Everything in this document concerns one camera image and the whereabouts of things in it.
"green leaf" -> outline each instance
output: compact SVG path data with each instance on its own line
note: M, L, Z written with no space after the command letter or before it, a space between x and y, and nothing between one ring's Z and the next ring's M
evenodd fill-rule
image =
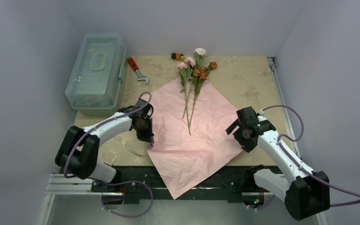
M180 70L180 74L181 74L181 76L187 75L186 70L185 70L184 68L182 68L182 69Z
M200 58L200 55L199 55L198 53L194 52L194 59L195 59L196 61L198 61L199 58Z
M203 60L198 60L196 63L197 63L197 65L202 66Z

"plastic storage box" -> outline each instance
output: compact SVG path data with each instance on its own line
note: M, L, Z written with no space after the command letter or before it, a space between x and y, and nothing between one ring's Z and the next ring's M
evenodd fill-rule
M85 115L113 115L122 100L125 57L119 34L86 34L66 89L72 107Z

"beige tabletop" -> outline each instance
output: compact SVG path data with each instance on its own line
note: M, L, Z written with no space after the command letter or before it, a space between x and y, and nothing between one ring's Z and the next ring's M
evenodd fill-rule
M127 67L125 88L121 107L134 105L144 91L153 92L176 79L177 61L169 56L133 56L141 72L150 78L150 83L137 81L134 71ZM252 106L256 111L280 104L277 87L265 56L209 56L217 62L217 69L208 80L238 109ZM281 109L271 109L265 116L277 128L286 133L285 117ZM85 127L96 124L107 117L85 116L78 113L74 125ZM137 140L135 131L125 132L103 144L98 159L111 165L153 165L147 155L149 144ZM259 147L250 153L241 152L227 165L275 165Z

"pink cloth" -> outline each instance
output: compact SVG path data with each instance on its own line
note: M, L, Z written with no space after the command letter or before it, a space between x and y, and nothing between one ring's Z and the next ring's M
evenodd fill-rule
M188 134L182 119L184 93L180 79L152 92L154 147L148 150L173 199L190 190L237 156L242 150L225 129L237 119L237 108L210 82L203 83ZM191 116L193 92L190 94Z

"wrench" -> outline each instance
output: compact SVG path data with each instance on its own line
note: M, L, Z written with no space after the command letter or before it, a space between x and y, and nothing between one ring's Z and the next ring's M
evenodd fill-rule
M130 67L136 72L137 74L137 81L145 81L145 84L148 84L150 82L150 79L146 76L144 76L137 66L136 62L132 59L132 57L127 57L127 62L129 63Z

